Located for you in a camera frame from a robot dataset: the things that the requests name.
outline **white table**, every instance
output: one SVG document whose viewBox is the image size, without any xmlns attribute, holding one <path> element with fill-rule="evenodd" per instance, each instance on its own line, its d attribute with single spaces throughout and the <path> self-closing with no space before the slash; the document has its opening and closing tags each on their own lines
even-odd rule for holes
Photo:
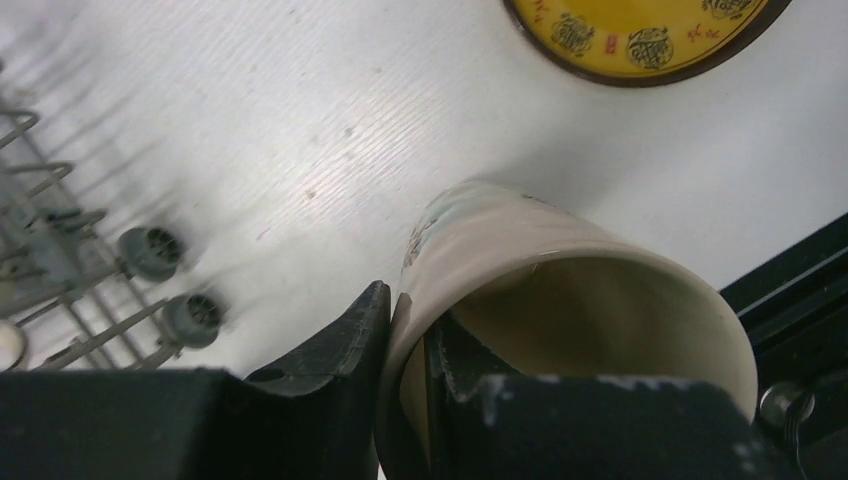
<svg viewBox="0 0 848 480">
<path fill-rule="evenodd" d="M 846 20 L 796 1 L 720 67 L 621 90 L 548 64 L 498 0 L 16 0 L 0 85 L 108 237 L 179 225 L 191 268 L 153 294 L 231 301 L 173 364 L 244 374 L 396 285 L 423 206 L 471 177 L 723 287 L 848 210 Z"/>
</svg>

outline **brown plate rim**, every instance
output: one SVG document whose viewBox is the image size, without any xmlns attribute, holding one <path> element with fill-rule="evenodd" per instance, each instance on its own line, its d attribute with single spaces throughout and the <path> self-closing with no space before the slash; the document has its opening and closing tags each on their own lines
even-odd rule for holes
<svg viewBox="0 0 848 480">
<path fill-rule="evenodd" d="M 692 65 L 687 65 L 679 70 L 674 70 L 654 77 L 621 78 L 587 70 L 556 55 L 535 35 L 533 35 L 530 29 L 524 24 L 524 20 L 521 19 L 521 16 L 518 14 L 518 10 L 515 6 L 516 1 L 518 0 L 503 0 L 509 16 L 512 17 L 513 23 L 518 28 L 518 31 L 521 32 L 522 36 L 526 38 L 530 44 L 533 45 L 533 47 L 548 60 L 552 61 L 563 70 L 580 78 L 589 80 L 590 82 L 608 85 L 611 87 L 624 88 L 647 88 L 669 85 L 695 77 L 708 70 L 712 70 L 727 60 L 730 60 L 730 58 L 744 50 L 745 47 L 750 45 L 754 40 L 762 35 L 763 32 L 765 32 L 774 23 L 774 21 L 777 20 L 777 17 L 779 17 L 783 11 L 786 10 L 786 7 L 788 7 L 792 2 L 792 0 L 768 0 L 759 15 L 757 15 L 751 23 L 743 28 L 741 32 L 730 39 L 721 48 L 712 54 L 707 55 L 705 58 L 696 61 Z"/>
</svg>

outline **ceramic cup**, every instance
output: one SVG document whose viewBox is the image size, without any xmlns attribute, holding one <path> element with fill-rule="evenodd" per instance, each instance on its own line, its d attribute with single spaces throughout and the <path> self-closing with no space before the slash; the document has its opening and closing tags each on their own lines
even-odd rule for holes
<svg viewBox="0 0 848 480">
<path fill-rule="evenodd" d="M 389 479 L 417 478 L 407 471 L 415 468 L 411 449 L 426 459 L 423 350 L 416 346 L 449 309 L 523 373 L 702 380 L 754 417 L 751 345 L 715 289 L 532 197 L 482 182 L 441 194 L 412 234 L 399 290 L 375 425 Z"/>
<path fill-rule="evenodd" d="M 26 370 L 29 349 L 23 330 L 9 320 L 0 319 L 0 371 Z"/>
</svg>

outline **metal wire rack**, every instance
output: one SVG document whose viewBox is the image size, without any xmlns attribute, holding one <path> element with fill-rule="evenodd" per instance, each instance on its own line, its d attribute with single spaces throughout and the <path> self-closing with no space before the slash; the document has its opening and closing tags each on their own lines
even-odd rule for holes
<svg viewBox="0 0 848 480">
<path fill-rule="evenodd" d="M 113 250 L 95 231 L 106 210 L 84 211 L 62 184 L 74 165 L 50 161 L 28 133 L 38 114 L 12 108 L 0 96 L 0 119 L 8 132 L 0 137 L 0 348 L 14 350 L 10 367 L 27 368 L 31 352 L 24 327 L 56 311 L 65 315 L 51 321 L 70 319 L 78 335 L 34 368 L 61 369 L 80 359 L 96 369 L 157 368 L 184 347 L 211 344 L 222 322 L 212 298 L 187 293 L 151 303 L 137 285 L 137 278 L 163 282 L 175 274 L 183 251 L 177 237 L 161 227 L 136 227 Z M 20 148 L 30 152 L 27 159 L 7 155 Z M 108 278 L 129 292 L 135 313 L 121 318 L 95 288 Z M 97 332 L 98 322 L 77 307 L 82 299 L 94 305 L 105 329 Z M 149 355 L 128 333 L 141 322 L 158 335 Z M 129 364 L 104 348 L 113 341 L 129 354 Z"/>
</svg>

